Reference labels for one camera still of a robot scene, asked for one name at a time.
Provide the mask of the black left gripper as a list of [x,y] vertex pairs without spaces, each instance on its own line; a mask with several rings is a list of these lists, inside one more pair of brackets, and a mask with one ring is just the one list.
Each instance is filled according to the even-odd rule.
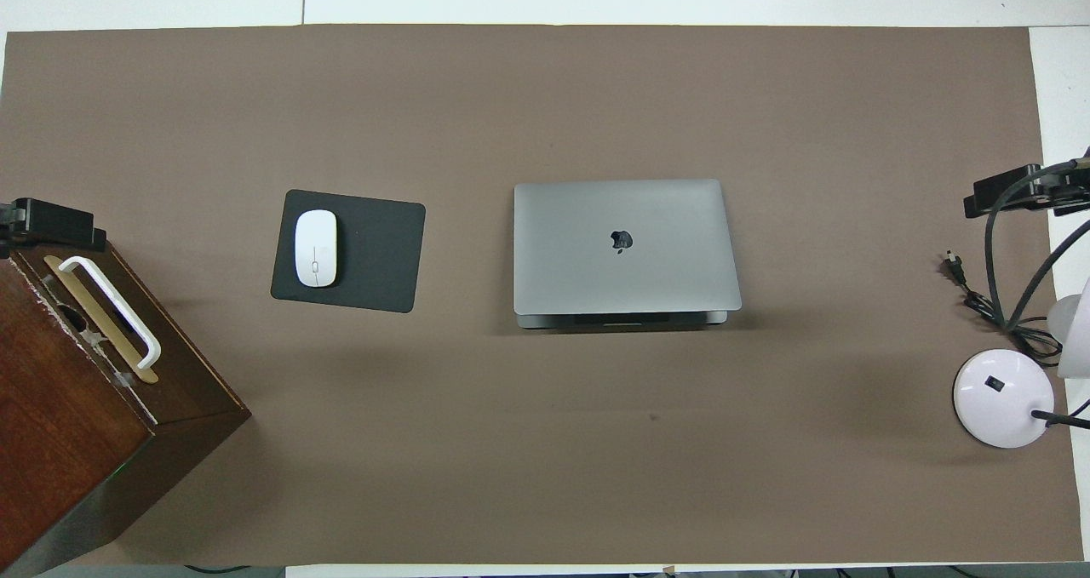
[[94,252],[106,249],[106,232],[95,226],[95,217],[90,212],[31,197],[1,204],[1,246],[10,244],[11,222],[13,248],[59,244]]

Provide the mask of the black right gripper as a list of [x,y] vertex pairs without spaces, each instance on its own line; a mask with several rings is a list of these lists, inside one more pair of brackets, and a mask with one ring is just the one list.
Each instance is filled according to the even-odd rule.
[[998,206],[1001,194],[1009,186],[1016,185],[1024,178],[1036,174],[1042,167],[1040,164],[1024,164],[1015,169],[992,174],[973,183],[971,194],[964,198],[964,215],[967,220],[991,214],[993,209],[1008,212],[1014,209],[1037,210],[1051,209],[1056,216],[1070,215],[1089,209],[1089,167],[1078,164],[1074,169],[1051,174],[1043,180],[1047,189],[1040,186],[1036,179],[1027,185],[1013,191],[1012,197]]

